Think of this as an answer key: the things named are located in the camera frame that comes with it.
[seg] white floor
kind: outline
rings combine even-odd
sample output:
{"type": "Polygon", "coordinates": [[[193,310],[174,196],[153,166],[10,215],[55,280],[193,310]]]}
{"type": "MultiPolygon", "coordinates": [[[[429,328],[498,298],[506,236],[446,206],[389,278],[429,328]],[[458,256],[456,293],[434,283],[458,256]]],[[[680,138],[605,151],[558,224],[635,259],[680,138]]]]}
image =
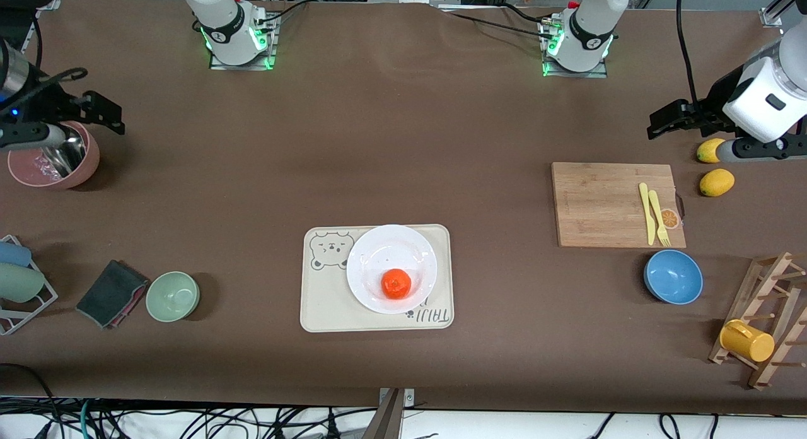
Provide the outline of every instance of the white floor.
{"type": "MultiPolygon", "coordinates": [[[[274,420],[274,409],[257,411],[261,421],[274,420]]],[[[294,419],[295,422],[321,421],[328,415],[325,408],[306,410],[294,419]]],[[[369,424],[373,413],[358,413],[337,419],[340,431],[358,430],[369,424]]],[[[492,413],[492,411],[407,411],[403,420],[401,439],[423,439],[427,436],[436,438],[547,438],[547,439],[588,439],[593,436],[605,414],[582,413],[492,413]]],[[[177,439],[197,415],[176,413],[169,416],[147,416],[131,414],[122,419],[120,426],[132,439],[177,439]]],[[[241,418],[252,419],[251,414],[241,418]]],[[[712,426],[712,416],[675,416],[682,439],[707,439],[712,426]]],[[[46,420],[40,416],[14,415],[0,416],[0,439],[30,438],[38,433],[46,420]]],[[[214,421],[210,427],[223,421],[214,421]]],[[[239,427],[227,427],[216,436],[219,439],[253,439],[266,434],[266,428],[256,431],[251,425],[246,430],[239,427]]],[[[303,428],[285,428],[283,433],[288,439],[303,428]]],[[[68,439],[81,439],[81,434],[67,430],[68,439]]],[[[324,433],[324,427],[318,427],[305,434],[305,438],[314,437],[315,433],[324,433]]],[[[205,437],[201,430],[193,436],[195,439],[205,437]]],[[[658,427],[658,416],[639,414],[617,414],[603,432],[600,439],[624,439],[642,437],[646,439],[666,439],[658,427]]],[[[807,419],[721,416],[715,439],[761,439],[772,437],[777,439],[804,439],[807,437],[807,419]]],[[[51,427],[50,439],[61,438],[57,425],[51,427]]]]}

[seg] brown tabletop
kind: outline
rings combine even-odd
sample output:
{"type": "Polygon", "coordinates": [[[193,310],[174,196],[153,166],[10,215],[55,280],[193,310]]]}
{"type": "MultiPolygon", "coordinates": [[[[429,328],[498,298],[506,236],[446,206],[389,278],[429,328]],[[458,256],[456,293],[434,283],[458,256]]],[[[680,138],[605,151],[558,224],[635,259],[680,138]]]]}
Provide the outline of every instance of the brown tabletop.
{"type": "MultiPolygon", "coordinates": [[[[760,392],[743,366],[706,362],[749,258],[807,250],[807,163],[730,165],[734,189],[703,198],[697,132],[647,140],[648,115],[688,93],[672,11],[628,11],[598,80],[544,78],[534,39],[426,5],[310,5],[264,73],[207,70],[191,22],[181,0],[44,15],[44,70],[88,68],[64,87],[115,100],[127,134],[90,127],[102,164],[77,190],[0,175],[2,231],[61,296],[0,360],[60,396],[372,405],[378,387],[415,387],[426,407],[807,413],[804,370],[760,392]],[[654,300],[647,250],[560,249],[553,161],[671,164],[703,295],[654,300]],[[303,235],[383,223],[450,230],[453,324],[305,332],[303,235]],[[161,324],[141,302],[99,330],[73,307],[110,259],[193,274],[199,309],[161,324]]],[[[684,26],[701,94],[778,34],[755,13],[684,26]]],[[[3,392],[38,393],[21,379],[3,392]]]]}

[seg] plastic knife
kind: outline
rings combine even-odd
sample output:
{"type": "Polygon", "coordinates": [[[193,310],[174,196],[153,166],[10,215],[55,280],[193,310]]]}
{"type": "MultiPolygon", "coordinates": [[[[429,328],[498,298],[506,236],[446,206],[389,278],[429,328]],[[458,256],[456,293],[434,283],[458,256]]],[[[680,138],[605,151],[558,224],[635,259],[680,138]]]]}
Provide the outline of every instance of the plastic knife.
{"type": "Polygon", "coordinates": [[[647,184],[639,184],[639,194],[642,196],[642,207],[645,209],[645,221],[647,221],[647,244],[652,246],[655,241],[655,221],[651,215],[651,204],[647,195],[647,184]]]}

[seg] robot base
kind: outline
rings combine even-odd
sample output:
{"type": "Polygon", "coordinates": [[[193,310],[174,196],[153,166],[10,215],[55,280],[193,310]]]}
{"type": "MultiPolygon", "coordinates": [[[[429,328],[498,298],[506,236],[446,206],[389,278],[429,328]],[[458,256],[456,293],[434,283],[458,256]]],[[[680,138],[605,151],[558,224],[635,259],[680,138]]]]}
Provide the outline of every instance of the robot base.
{"type": "MultiPolygon", "coordinates": [[[[272,18],[279,15],[279,13],[266,13],[266,18],[272,18]]],[[[265,29],[268,32],[259,36],[258,40],[265,40],[266,49],[261,51],[253,60],[248,63],[233,66],[221,62],[213,53],[210,53],[210,69],[211,70],[240,70],[240,71],[265,71],[274,69],[275,57],[277,57],[277,43],[280,39],[280,22],[282,18],[265,23],[265,29]]]]}
{"type": "MultiPolygon", "coordinates": [[[[555,16],[558,15],[557,13],[553,15],[552,19],[547,20],[547,23],[538,23],[538,32],[539,33],[548,33],[553,36],[557,35],[557,25],[552,23],[554,20],[557,20],[555,16]]],[[[551,57],[547,51],[549,49],[550,43],[553,43],[552,39],[541,39],[541,57],[542,57],[542,68],[544,76],[565,76],[568,78],[607,78],[608,77],[608,70],[605,68],[605,60],[600,59],[600,63],[597,64],[596,67],[591,69],[590,71],[570,71],[563,68],[554,57],[551,57]]]]}

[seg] green cup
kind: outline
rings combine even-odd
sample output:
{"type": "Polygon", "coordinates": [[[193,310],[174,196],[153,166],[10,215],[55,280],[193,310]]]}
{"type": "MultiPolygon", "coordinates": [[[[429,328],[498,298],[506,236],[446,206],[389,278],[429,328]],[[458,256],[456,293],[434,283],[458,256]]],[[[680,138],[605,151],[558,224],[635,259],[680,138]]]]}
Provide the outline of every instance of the green cup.
{"type": "Polygon", "coordinates": [[[0,263],[0,298],[25,303],[37,297],[44,285],[45,276],[42,272],[0,263]]]}

